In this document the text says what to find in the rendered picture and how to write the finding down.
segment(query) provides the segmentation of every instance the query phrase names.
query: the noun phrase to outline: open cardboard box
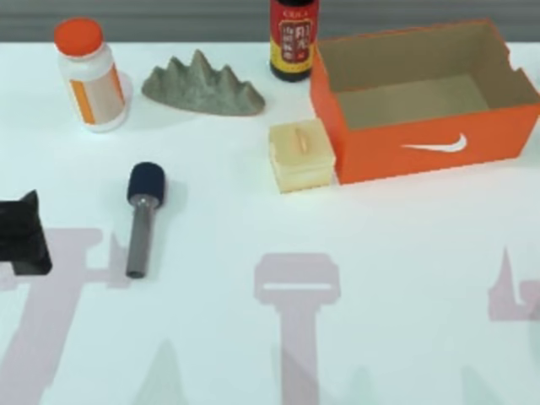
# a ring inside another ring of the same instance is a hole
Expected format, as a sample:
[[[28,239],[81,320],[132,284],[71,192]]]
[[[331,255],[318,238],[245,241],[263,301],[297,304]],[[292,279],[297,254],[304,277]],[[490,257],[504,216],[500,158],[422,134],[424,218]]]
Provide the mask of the open cardboard box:
[[[319,40],[310,86],[342,184],[515,158],[540,113],[489,20]]]

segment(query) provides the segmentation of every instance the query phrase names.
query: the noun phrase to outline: white table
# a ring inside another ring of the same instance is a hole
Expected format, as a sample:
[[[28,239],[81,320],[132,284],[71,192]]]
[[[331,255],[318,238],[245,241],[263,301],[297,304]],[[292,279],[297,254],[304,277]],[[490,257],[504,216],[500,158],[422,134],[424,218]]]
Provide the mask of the white table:
[[[268,71],[267,45],[112,47],[132,80],[131,115],[96,135],[70,109],[53,45],[0,45],[0,199],[39,192],[56,265],[17,285],[3,266],[2,404],[317,405],[300,392],[305,375],[286,376],[294,404],[280,394],[280,319],[294,308],[307,313],[287,324],[284,347],[304,353],[308,374],[318,363],[321,405],[539,403],[540,324],[491,321],[488,296],[505,248],[515,306],[520,283],[540,279],[539,130],[517,160],[282,196],[268,126],[313,111],[307,82]],[[140,95],[154,65],[188,62],[197,47],[251,80],[267,111],[219,118]],[[540,46],[512,45],[512,61],[536,81]],[[127,179],[141,160],[165,168],[169,197],[150,275],[125,285],[110,280],[107,268],[123,268],[109,251],[112,235],[127,245]],[[279,310],[255,296],[277,277],[256,278],[273,253],[296,255],[291,281],[311,274],[316,253],[338,268],[341,295],[316,329],[301,327],[314,311],[304,295],[274,292],[292,297]],[[510,301],[501,295],[495,315],[519,317]]]

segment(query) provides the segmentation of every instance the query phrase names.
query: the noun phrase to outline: microphone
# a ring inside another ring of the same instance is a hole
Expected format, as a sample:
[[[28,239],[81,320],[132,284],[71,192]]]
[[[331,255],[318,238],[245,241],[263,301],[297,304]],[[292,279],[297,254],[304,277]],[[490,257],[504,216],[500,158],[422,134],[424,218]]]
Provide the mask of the microphone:
[[[165,172],[155,163],[135,165],[129,178],[127,200],[135,207],[126,275],[144,278],[147,273],[155,210],[165,198]]]

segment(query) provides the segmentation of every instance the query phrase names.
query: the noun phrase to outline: bottle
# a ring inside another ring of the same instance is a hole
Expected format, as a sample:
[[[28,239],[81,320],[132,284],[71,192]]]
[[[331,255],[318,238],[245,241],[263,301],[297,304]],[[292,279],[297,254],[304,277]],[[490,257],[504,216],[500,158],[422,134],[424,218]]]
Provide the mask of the bottle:
[[[92,132],[120,126],[127,103],[100,25],[92,19],[68,19],[55,28],[54,41],[60,71],[84,125]]]
[[[318,26],[319,0],[270,0],[270,68],[277,78],[308,78]]]

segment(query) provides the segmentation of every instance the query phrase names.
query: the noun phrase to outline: dark glass bottle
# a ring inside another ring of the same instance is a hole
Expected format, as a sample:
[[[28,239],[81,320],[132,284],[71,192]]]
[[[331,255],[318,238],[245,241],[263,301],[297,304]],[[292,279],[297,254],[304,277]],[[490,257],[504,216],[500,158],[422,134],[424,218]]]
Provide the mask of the dark glass bottle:
[[[319,0],[270,0],[270,69],[299,82],[311,74]]]

